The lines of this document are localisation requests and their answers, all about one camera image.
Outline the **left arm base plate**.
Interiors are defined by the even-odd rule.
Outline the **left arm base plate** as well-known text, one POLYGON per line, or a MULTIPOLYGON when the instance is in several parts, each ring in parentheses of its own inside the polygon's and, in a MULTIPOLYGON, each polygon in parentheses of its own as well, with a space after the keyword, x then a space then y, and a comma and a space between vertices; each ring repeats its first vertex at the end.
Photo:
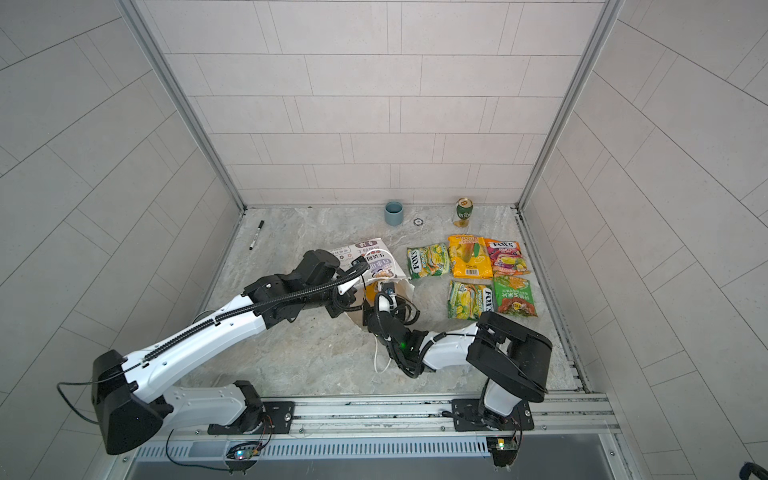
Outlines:
POLYGON ((296 404, 292 401, 266 401, 260 406, 248 406, 231 424, 210 424, 208 435, 287 434, 293 421, 296 404))

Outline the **yellow candy snack bag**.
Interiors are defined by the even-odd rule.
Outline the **yellow candy snack bag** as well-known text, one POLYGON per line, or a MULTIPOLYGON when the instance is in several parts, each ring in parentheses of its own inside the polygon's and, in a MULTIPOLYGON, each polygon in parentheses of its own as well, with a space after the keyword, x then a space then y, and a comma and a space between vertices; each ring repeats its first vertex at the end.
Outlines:
POLYGON ((460 279, 491 279, 491 259, 485 238, 474 235, 452 235, 448 238, 451 272, 460 279))

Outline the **left controller board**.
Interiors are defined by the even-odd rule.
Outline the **left controller board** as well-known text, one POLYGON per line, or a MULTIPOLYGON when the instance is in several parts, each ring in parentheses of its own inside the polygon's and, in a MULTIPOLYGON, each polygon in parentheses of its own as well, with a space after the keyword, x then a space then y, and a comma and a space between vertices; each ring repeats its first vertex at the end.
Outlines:
POLYGON ((262 443, 259 441, 248 441, 233 445, 226 453, 226 459, 238 462, 254 461, 262 450, 262 443))

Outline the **pink candy snack bag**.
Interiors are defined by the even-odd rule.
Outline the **pink candy snack bag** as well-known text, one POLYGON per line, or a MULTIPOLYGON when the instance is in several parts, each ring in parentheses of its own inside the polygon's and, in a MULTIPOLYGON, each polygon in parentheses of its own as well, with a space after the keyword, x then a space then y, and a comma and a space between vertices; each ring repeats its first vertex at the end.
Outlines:
POLYGON ((517 241, 486 238, 484 244, 495 276, 522 276, 531 273, 517 241))

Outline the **teal ceramic cup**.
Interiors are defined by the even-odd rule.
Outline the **teal ceramic cup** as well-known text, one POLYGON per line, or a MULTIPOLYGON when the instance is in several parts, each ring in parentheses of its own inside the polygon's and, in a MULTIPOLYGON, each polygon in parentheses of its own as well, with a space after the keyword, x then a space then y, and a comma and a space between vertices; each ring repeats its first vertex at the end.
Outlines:
POLYGON ((398 226, 404 220, 404 206, 399 201, 389 201, 384 207, 384 219, 389 226, 398 226))

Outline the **controller board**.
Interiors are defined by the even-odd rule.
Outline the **controller board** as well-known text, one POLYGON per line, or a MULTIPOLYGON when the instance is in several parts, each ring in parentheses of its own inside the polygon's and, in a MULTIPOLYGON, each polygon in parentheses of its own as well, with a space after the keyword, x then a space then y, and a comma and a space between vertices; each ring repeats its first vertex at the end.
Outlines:
POLYGON ((511 467, 517 459, 520 442, 515 437, 487 437, 487 450, 498 468, 511 467))
POLYGON ((233 445, 226 453, 226 459, 238 462, 254 461, 262 450, 262 443, 259 441, 248 441, 233 445))

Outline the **green beverage can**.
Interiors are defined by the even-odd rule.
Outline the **green beverage can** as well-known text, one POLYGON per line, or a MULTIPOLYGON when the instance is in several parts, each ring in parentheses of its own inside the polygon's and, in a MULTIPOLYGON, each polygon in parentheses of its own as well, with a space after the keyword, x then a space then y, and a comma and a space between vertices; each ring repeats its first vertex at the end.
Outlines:
POLYGON ((467 228, 474 209, 473 201, 468 197, 462 197, 456 202, 455 219, 453 224, 457 228, 467 228))

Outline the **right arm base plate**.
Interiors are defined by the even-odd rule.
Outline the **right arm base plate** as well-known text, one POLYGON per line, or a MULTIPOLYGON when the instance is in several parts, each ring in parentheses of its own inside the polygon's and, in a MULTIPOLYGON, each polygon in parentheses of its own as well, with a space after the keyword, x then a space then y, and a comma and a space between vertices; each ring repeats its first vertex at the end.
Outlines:
POLYGON ((453 399, 450 409, 443 411, 442 415, 453 419, 454 428, 458 432, 527 432, 535 428, 527 401, 518 402, 504 416, 486 408, 479 398, 453 399))

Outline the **white printed paper bag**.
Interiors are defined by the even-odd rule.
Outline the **white printed paper bag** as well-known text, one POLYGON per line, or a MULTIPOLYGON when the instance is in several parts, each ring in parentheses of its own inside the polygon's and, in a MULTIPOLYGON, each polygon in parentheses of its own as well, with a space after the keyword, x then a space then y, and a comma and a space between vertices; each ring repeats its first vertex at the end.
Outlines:
MULTIPOLYGON (((363 301, 363 310, 356 313, 346 313, 346 315, 353 321, 355 325, 370 333, 363 324, 363 314, 367 307, 375 308, 375 304, 371 306, 366 301, 366 286, 375 281, 393 281, 396 283, 398 307, 392 314, 399 313, 400 318, 404 324, 413 330, 413 325, 417 320, 419 320, 421 316, 420 309, 411 300, 413 286, 407 280, 405 272, 399 266, 391 251, 383 244, 381 240, 374 239, 371 241, 355 244, 351 247, 339 248, 334 250, 332 254, 335 255, 340 261, 340 269, 338 272, 339 277, 350 268, 351 263, 355 258, 364 256, 369 262, 369 271, 365 273, 365 280, 359 287, 357 293, 357 299, 363 301)), ((423 339, 423 335, 416 331, 414 332, 420 337, 417 359, 392 360, 389 357, 391 362, 395 363, 405 375, 411 378, 419 376, 422 372, 422 366, 419 362, 419 348, 420 342, 423 339)))

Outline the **right controller board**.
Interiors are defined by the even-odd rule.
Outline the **right controller board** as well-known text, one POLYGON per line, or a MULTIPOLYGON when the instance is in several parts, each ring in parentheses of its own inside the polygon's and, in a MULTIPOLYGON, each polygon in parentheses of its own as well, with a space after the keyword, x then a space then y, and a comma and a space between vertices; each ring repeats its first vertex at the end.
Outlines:
POLYGON ((498 468, 511 467, 517 459, 520 442, 515 437, 487 437, 487 450, 498 468))

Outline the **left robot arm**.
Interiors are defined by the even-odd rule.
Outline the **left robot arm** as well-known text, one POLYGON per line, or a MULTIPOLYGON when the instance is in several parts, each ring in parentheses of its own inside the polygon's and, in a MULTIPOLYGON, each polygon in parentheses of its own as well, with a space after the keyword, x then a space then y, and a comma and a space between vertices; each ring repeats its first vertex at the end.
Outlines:
POLYGON ((164 428, 209 425, 224 433, 250 433, 264 408, 248 381, 225 387, 176 387, 176 382, 219 353, 306 308, 339 316, 355 300, 369 264, 348 269, 326 250, 310 250, 288 274, 264 276, 224 307, 176 334, 123 355, 109 350, 92 364, 91 402, 107 454, 127 453, 164 428))

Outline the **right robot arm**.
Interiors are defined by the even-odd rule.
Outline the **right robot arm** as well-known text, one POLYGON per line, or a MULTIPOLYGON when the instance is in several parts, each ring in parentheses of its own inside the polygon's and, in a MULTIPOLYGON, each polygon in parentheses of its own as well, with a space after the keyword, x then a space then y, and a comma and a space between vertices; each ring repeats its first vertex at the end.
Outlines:
POLYGON ((412 330, 404 309, 391 307, 385 300, 364 309, 363 325, 410 378, 465 365, 486 376, 473 411, 459 404, 445 414, 458 431, 534 428, 530 405, 545 399, 552 354, 552 342, 544 335, 495 312, 482 313, 464 329, 412 330))

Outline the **green snack bag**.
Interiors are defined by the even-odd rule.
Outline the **green snack bag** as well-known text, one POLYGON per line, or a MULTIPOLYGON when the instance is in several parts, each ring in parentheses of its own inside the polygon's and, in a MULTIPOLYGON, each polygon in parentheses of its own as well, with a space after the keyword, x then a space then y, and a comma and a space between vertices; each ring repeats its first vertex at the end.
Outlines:
POLYGON ((493 292, 498 313, 537 316, 531 285, 527 279, 520 276, 495 276, 493 292))
POLYGON ((494 310, 493 290, 490 285, 451 281, 447 308, 450 318, 477 321, 494 310))
POLYGON ((407 249, 408 272, 412 280, 442 276, 450 270, 450 256, 445 243, 407 249))

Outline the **black marker pen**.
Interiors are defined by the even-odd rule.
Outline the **black marker pen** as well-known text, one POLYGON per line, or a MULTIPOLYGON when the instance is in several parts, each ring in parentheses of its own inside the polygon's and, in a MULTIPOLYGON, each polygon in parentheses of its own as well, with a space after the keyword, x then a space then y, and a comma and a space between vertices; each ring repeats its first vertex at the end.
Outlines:
POLYGON ((249 251, 253 251, 256 248, 256 245, 258 243, 258 240, 259 240, 260 234, 261 234, 261 232, 262 232, 262 230, 264 228, 264 225, 265 225, 265 220, 260 220, 260 222, 259 222, 259 224, 257 226, 256 232, 255 232, 255 234, 254 234, 254 236, 253 236, 253 238, 251 240, 251 243, 249 244, 249 251))

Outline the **aluminium mounting rail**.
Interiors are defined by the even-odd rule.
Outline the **aluminium mounting rail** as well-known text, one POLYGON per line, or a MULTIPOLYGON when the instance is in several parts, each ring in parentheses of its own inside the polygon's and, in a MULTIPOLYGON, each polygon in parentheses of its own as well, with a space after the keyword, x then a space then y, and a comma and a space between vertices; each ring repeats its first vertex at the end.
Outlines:
MULTIPOLYGON (((296 404, 290 431, 287 434, 273 434, 279 439, 459 436, 470 433, 510 436, 519 433, 458 432, 454 428, 453 419, 442 415, 443 411, 450 409, 453 399, 480 396, 440 394, 260 400, 261 404, 266 401, 292 401, 296 404)), ((620 430, 610 402, 603 394, 551 395, 541 403, 532 403, 530 409, 535 428, 525 433, 603 434, 620 430)), ((199 429, 207 434, 208 426, 164 428, 154 437, 172 429, 179 432, 199 429)))

